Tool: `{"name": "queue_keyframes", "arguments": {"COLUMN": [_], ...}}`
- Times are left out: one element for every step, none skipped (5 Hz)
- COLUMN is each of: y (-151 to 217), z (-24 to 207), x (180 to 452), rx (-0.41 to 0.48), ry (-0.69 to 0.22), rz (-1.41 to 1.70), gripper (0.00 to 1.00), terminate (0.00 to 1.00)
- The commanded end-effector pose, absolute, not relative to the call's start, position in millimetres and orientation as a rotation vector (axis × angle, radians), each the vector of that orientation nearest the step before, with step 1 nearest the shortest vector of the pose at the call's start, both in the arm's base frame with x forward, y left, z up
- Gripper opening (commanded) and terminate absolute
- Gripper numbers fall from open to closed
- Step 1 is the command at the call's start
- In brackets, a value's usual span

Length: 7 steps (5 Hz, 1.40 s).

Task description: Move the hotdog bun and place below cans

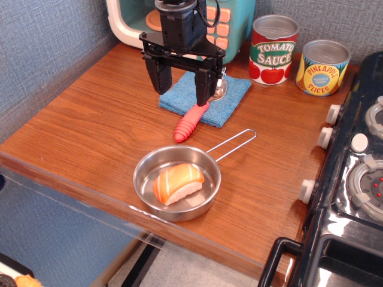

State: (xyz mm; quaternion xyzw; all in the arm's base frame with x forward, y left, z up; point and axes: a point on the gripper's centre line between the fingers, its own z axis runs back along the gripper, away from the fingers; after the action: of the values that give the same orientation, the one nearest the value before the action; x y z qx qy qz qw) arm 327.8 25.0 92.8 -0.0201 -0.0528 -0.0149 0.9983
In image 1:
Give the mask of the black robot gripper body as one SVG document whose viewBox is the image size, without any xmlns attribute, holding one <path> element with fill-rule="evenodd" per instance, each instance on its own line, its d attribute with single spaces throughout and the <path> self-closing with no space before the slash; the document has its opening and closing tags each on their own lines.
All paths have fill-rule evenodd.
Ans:
<svg viewBox="0 0 383 287">
<path fill-rule="evenodd" d="M 144 51 L 153 46 L 161 56 L 175 53 L 181 57 L 188 54 L 211 58 L 211 70 L 220 72 L 223 69 L 225 50 L 206 38 L 207 29 L 216 27 L 221 16 L 218 1 L 211 24 L 205 1 L 155 1 L 154 4 L 160 15 L 161 31 L 139 35 Z"/>
</svg>

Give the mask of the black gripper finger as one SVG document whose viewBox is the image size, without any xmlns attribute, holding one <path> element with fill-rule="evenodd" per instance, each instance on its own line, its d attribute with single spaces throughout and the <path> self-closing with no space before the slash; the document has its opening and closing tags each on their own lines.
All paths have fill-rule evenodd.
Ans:
<svg viewBox="0 0 383 287">
<path fill-rule="evenodd" d="M 211 96 L 215 94 L 218 75 L 211 70 L 200 69 L 195 73 L 196 99 L 198 106 L 204 106 Z"/>
<path fill-rule="evenodd" d="M 171 67 L 149 55 L 144 56 L 144 61 L 155 91 L 158 94 L 166 93 L 172 86 Z"/>
</svg>

